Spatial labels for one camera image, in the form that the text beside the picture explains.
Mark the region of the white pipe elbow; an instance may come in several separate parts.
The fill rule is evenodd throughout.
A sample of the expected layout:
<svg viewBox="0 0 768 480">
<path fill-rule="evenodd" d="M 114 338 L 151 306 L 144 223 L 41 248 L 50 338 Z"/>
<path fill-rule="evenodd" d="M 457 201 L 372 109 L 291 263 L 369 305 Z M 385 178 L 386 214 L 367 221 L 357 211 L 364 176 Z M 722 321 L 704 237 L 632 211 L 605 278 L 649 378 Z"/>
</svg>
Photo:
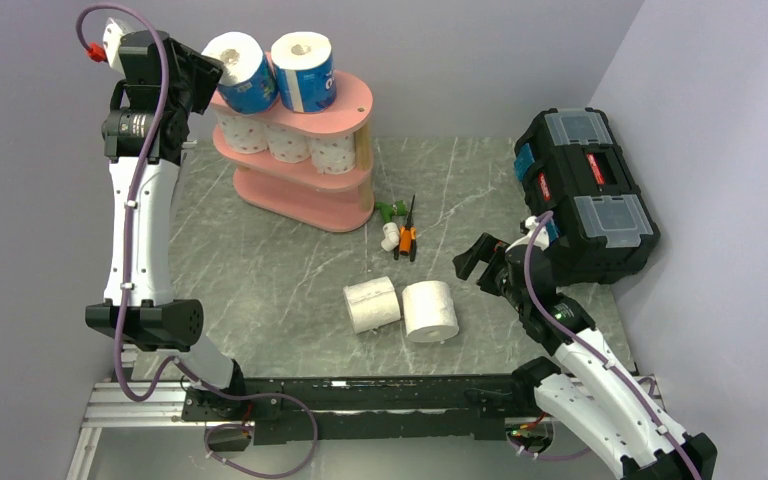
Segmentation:
<svg viewBox="0 0 768 480">
<path fill-rule="evenodd" d="M 381 248 L 386 252 L 391 252 L 400 244 L 400 228 L 395 222 L 387 222 L 382 227 L 383 239 L 380 243 Z"/>
</svg>

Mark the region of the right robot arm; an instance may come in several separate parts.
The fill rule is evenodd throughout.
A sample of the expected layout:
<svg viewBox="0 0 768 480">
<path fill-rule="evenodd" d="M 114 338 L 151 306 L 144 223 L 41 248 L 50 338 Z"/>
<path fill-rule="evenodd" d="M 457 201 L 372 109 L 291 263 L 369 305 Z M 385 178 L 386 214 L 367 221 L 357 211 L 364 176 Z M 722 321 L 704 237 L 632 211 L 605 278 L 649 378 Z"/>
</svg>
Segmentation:
<svg viewBox="0 0 768 480">
<path fill-rule="evenodd" d="M 618 479 L 710 479 L 718 451 L 704 433 L 691 434 L 659 406 L 617 359 L 592 316 L 560 292 L 541 245 L 509 244 L 482 234 L 454 257 L 467 279 L 487 267 L 481 291 L 505 298 L 546 356 L 512 374 L 517 411 L 539 411 L 563 423 Z"/>
</svg>

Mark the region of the floral paper roll large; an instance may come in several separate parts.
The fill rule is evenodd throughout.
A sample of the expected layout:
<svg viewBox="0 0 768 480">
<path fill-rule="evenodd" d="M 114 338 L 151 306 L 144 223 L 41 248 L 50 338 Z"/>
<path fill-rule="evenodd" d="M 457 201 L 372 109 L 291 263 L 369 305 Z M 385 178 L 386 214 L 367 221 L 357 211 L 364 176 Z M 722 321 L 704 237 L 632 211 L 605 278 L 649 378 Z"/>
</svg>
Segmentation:
<svg viewBox="0 0 768 480">
<path fill-rule="evenodd" d="M 264 124 L 242 115 L 216 112 L 218 127 L 228 147 L 238 153 L 250 155 L 268 149 Z"/>
</svg>

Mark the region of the blue paper roll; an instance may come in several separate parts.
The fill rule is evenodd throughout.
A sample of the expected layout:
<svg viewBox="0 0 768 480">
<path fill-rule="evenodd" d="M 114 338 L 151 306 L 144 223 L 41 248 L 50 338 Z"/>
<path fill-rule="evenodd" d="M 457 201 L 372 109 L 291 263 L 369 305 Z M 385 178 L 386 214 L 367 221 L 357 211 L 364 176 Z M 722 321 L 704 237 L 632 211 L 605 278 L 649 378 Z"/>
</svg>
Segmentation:
<svg viewBox="0 0 768 480">
<path fill-rule="evenodd" d="M 335 102 L 337 85 L 327 36 L 311 31 L 287 33 L 273 43 L 270 54 L 285 108 L 319 113 Z"/>
</svg>

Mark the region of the pink three-tier shelf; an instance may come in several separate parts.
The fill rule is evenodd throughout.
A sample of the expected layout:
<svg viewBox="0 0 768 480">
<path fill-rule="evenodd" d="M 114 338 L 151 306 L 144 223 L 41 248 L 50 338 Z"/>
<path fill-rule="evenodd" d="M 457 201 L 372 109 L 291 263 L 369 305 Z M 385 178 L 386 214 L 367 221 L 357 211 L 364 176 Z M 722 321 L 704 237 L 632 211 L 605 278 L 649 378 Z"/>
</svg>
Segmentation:
<svg viewBox="0 0 768 480">
<path fill-rule="evenodd" d="M 274 75 L 274 68 L 265 52 Z M 284 127 L 309 137 L 353 134 L 356 167 L 341 175 L 318 173 L 311 156 L 296 164 L 275 160 L 269 150 L 245 155 L 231 150 L 218 127 L 213 131 L 217 151 L 237 168 L 233 183 L 248 203 L 331 232 L 348 232 L 363 226 L 374 210 L 371 171 L 373 164 L 367 120 L 373 96 L 359 78 L 334 69 L 337 85 L 335 102 L 319 113 L 296 113 L 284 107 L 279 93 L 272 107 L 258 114 L 244 115 L 232 110 L 213 94 L 214 112 L 242 115 L 265 125 Z"/>
</svg>

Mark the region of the plain white paper roll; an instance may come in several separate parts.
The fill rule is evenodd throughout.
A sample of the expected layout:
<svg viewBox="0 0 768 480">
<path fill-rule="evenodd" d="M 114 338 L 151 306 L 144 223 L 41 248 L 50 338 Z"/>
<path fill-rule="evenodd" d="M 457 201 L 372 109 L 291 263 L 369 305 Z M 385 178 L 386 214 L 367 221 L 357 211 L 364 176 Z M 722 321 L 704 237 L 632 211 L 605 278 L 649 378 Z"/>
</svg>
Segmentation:
<svg viewBox="0 0 768 480">
<path fill-rule="evenodd" d="M 356 334 L 378 329 L 402 318 L 395 287 L 388 276 L 346 286 L 343 295 Z"/>
</svg>

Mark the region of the plain white embossed roll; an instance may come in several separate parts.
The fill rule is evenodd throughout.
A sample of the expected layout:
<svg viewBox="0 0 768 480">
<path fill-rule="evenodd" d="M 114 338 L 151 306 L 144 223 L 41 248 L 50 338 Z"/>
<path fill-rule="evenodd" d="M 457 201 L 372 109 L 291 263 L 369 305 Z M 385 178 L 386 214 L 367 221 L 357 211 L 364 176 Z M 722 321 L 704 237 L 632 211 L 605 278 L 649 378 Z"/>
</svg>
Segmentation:
<svg viewBox="0 0 768 480">
<path fill-rule="evenodd" d="M 451 290 L 443 281 L 422 281 L 402 291 L 406 338 L 416 343 L 441 342 L 459 333 Z"/>
</svg>

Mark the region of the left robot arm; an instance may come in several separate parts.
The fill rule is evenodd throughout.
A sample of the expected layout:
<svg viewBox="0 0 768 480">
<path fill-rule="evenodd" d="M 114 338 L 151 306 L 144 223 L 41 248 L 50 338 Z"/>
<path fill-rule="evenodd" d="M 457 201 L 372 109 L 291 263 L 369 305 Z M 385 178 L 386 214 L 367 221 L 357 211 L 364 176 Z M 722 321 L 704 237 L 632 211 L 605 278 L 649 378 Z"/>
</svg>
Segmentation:
<svg viewBox="0 0 768 480">
<path fill-rule="evenodd" d="M 176 298 L 169 273 L 189 117 L 208 108 L 222 66 L 165 32 L 125 33 L 116 25 L 90 53 L 124 77 L 102 126 L 114 191 L 111 267 L 102 302 L 85 310 L 86 324 L 113 339 L 117 368 L 126 344 L 165 353 L 197 388 L 210 390 L 207 404 L 218 417 L 235 419 L 248 402 L 239 365 L 204 334 L 201 303 Z"/>
</svg>

